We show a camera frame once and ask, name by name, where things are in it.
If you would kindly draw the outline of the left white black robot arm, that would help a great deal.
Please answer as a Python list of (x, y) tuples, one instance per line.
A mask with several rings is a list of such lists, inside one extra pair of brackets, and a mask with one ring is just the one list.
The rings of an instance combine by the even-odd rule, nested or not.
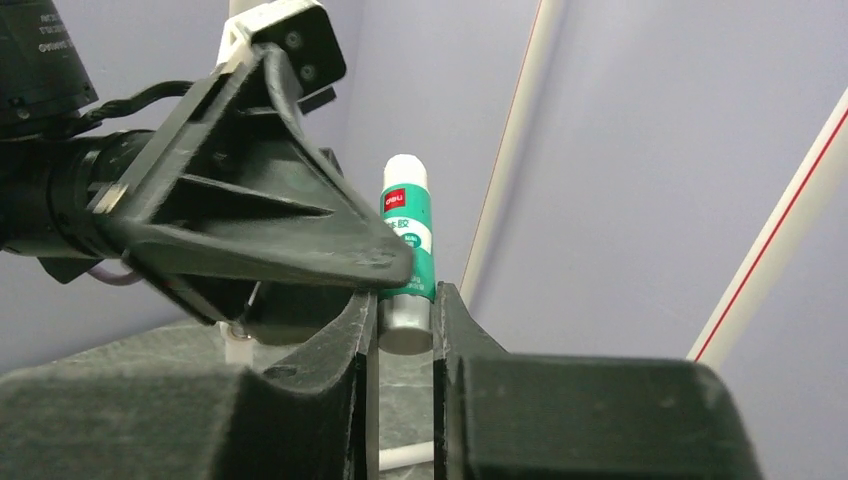
[(100, 103), (55, 4), (3, 2), (2, 249), (62, 284), (118, 259), (208, 325), (404, 285), (412, 250), (299, 123), (346, 72), (325, 7), (253, 7), (219, 53)]

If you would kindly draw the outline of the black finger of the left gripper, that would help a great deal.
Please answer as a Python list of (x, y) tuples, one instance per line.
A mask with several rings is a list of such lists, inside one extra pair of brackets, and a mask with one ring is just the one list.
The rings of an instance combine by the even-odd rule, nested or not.
[(250, 47), (196, 83), (116, 182), (95, 223), (160, 273), (381, 290), (404, 243), (306, 138), (278, 46)]
[(334, 336), (358, 341), (358, 292), (349, 287), (169, 274), (140, 267), (146, 283), (202, 325), (237, 327), (264, 345)]

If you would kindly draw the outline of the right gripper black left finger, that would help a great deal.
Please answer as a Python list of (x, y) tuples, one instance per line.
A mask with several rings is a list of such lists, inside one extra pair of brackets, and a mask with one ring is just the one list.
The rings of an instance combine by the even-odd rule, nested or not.
[(1, 383), (5, 479), (374, 479), (377, 300), (341, 314), (263, 372), (81, 371)]

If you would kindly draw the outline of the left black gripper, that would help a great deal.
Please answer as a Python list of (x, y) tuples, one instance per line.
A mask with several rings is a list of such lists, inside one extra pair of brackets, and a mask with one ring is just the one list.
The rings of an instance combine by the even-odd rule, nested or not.
[(120, 254), (88, 209), (152, 138), (149, 130), (1, 143), (1, 249), (35, 257), (67, 284)]

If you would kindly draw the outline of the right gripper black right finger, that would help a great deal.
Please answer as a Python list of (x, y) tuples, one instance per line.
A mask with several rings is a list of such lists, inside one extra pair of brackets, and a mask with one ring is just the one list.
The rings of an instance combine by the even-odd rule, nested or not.
[(440, 283), (434, 333), (438, 479), (758, 479), (726, 385), (686, 360), (506, 351)]

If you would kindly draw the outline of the green white glue stick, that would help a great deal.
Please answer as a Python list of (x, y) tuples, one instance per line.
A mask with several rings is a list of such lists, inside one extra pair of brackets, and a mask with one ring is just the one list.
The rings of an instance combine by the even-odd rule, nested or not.
[(380, 213), (404, 243), (409, 266), (402, 285), (380, 294), (379, 346), (395, 355), (423, 354), (433, 342), (436, 275), (428, 172), (417, 156), (397, 154), (385, 164)]

